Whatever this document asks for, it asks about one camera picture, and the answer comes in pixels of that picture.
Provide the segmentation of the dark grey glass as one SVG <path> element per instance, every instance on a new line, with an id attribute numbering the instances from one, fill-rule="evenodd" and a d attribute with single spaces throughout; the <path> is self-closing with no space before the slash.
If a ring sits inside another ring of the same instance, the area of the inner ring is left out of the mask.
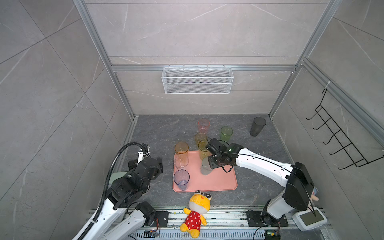
<path id="1" fill-rule="evenodd" d="M 250 135 L 256 137 L 263 130 L 264 126 L 267 124 L 267 121 L 262 117 L 256 117 L 253 119 L 253 123 L 250 130 Z"/>

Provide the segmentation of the pink glass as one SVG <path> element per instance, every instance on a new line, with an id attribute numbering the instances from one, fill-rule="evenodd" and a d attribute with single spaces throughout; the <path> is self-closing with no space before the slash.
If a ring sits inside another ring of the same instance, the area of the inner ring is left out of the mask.
<path id="1" fill-rule="evenodd" d="M 210 121 L 208 119 L 200 119 L 198 121 L 199 133 L 207 134 L 210 128 Z"/>

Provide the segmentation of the tall amber glass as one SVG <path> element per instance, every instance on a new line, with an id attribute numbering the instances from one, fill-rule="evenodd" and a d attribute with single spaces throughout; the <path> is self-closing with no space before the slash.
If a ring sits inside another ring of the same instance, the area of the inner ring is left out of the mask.
<path id="1" fill-rule="evenodd" d="M 189 145 L 186 142 L 178 142 L 175 147 L 176 155 L 184 155 L 189 151 Z"/>

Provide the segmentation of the teal frosted cup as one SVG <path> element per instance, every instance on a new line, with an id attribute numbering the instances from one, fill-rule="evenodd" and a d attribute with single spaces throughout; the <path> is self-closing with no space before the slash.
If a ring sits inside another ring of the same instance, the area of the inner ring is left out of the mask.
<path id="1" fill-rule="evenodd" d="M 205 157 L 202 160 L 202 165 L 201 165 L 201 174 L 203 175 L 209 175 L 213 170 L 211 169 L 211 166 L 209 164 L 209 158 Z"/>

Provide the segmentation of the tall green glass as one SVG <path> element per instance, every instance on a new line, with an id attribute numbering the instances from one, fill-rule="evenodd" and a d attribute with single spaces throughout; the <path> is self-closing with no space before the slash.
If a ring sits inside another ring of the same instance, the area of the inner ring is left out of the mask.
<path id="1" fill-rule="evenodd" d="M 207 149 L 208 140 L 202 140 L 198 143 L 199 157 L 201 160 L 211 155 L 211 152 Z"/>

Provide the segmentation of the pink plastic tray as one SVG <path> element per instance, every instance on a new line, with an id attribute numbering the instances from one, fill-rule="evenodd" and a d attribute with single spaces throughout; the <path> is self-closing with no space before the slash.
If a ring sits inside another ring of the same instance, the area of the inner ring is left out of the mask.
<path id="1" fill-rule="evenodd" d="M 225 167 L 224 170 L 221 168 L 214 169 L 209 175 L 201 174 L 202 160 L 199 157 L 198 151 L 189 151 L 189 164 L 184 168 L 190 174 L 190 181 L 185 191 L 181 191 L 174 181 L 173 190 L 176 193 L 184 192 L 195 192 L 200 190 L 202 192 L 213 192 L 213 191 L 233 191 L 238 187 L 238 182 L 234 170 L 229 170 L 229 167 Z"/>

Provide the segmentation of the blue tall glass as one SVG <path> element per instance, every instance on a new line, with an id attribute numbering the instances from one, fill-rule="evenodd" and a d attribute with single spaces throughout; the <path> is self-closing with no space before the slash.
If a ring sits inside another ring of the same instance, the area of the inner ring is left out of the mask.
<path id="1" fill-rule="evenodd" d="M 177 170 L 174 174 L 174 183 L 181 190 L 185 191 L 190 181 L 190 174 L 187 170 Z"/>

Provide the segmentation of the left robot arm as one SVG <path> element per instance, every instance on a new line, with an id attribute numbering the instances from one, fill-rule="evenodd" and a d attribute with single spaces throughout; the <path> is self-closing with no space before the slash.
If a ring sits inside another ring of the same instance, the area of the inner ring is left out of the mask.
<path id="1" fill-rule="evenodd" d="M 144 158 L 130 163 L 137 165 L 112 182 L 106 196 L 102 197 L 104 203 L 75 235 L 75 240 L 123 240 L 139 228 L 152 224 L 156 210 L 144 201 L 109 231 L 110 226 L 149 190 L 150 182 L 163 173 L 162 158 Z"/>

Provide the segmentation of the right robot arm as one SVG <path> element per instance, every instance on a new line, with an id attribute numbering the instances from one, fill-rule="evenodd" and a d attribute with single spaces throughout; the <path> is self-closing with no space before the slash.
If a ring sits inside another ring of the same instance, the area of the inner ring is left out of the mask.
<path id="1" fill-rule="evenodd" d="M 284 190 L 274 199 L 269 200 L 261 213 L 264 225 L 276 224 L 286 213 L 292 210 L 306 211 L 313 214 L 315 208 L 311 199 L 315 184 L 302 163 L 286 164 L 232 143 L 229 146 L 215 138 L 206 145 L 212 154 L 208 157 L 211 169 L 224 168 L 230 165 L 242 167 L 259 173 L 277 182 Z"/>

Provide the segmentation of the clear glass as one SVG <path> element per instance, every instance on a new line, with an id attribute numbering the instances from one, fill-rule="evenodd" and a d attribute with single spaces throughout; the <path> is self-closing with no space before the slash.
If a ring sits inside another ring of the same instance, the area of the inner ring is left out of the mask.
<path id="1" fill-rule="evenodd" d="M 175 154 L 174 166 L 176 169 L 184 169 L 189 164 L 189 155 L 185 154 Z"/>

